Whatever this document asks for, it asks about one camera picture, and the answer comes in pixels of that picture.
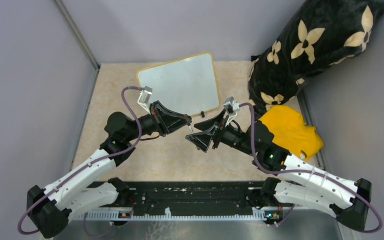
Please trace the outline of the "yellow framed whiteboard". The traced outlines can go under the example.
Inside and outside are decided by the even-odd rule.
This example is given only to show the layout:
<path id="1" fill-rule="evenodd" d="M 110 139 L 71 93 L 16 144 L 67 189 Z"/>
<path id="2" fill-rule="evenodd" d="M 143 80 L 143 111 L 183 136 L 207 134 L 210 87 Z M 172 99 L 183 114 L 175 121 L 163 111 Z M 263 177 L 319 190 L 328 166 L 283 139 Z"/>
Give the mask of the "yellow framed whiteboard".
<path id="1" fill-rule="evenodd" d="M 221 106 L 212 53 L 203 52 L 139 70 L 141 87 L 152 89 L 150 100 L 181 114 L 197 116 Z"/>

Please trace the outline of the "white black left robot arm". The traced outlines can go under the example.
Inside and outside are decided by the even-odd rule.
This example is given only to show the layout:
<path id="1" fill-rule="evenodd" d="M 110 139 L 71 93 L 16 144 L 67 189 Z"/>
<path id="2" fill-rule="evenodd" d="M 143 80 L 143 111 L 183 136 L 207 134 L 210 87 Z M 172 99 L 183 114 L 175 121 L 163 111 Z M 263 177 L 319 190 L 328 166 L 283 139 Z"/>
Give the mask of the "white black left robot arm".
<path id="1" fill-rule="evenodd" d="M 107 139 L 81 165 L 45 187 L 33 186 L 27 192 L 26 213 L 45 239 L 59 235 L 75 218 L 99 207 L 129 203 L 128 186 L 113 178 L 99 186 L 91 185 L 119 167 L 136 150 L 142 136 L 159 133 L 166 137 L 192 123 L 192 117 L 174 112 L 159 101 L 149 105 L 147 114 L 130 118 L 112 113 L 104 130 Z"/>

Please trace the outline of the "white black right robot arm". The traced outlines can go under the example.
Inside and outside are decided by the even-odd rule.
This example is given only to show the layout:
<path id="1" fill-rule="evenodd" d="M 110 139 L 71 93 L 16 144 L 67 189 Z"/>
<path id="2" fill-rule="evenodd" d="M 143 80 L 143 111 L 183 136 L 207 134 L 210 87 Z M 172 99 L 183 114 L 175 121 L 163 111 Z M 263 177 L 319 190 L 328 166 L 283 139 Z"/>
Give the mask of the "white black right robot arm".
<path id="1" fill-rule="evenodd" d="M 325 213 L 342 225 L 368 233 L 366 223 L 372 210 L 372 183 L 367 179 L 349 180 L 306 163 L 296 154 L 274 142 L 275 136 L 260 120 L 253 120 L 246 132 L 230 125 L 225 112 L 197 123 L 198 133 L 186 140 L 208 152 L 227 145 L 253 158 L 263 173 L 272 175 L 260 191 L 267 206 L 291 204 Z"/>

